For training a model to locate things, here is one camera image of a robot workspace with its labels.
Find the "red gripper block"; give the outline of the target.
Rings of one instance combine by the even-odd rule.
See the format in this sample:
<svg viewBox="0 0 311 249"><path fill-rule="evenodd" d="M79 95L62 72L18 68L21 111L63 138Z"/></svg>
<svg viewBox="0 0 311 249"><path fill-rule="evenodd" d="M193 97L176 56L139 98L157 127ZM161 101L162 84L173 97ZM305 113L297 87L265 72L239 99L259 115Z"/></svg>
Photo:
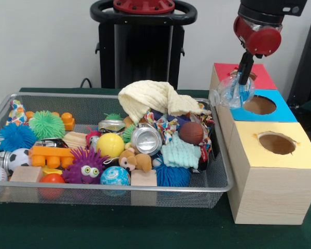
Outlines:
<svg viewBox="0 0 311 249"><path fill-rule="evenodd" d="M282 25L256 24L238 16L233 25L234 33L247 50L239 63L238 83L245 85L254 63L253 56L272 55L280 46Z"/></svg>

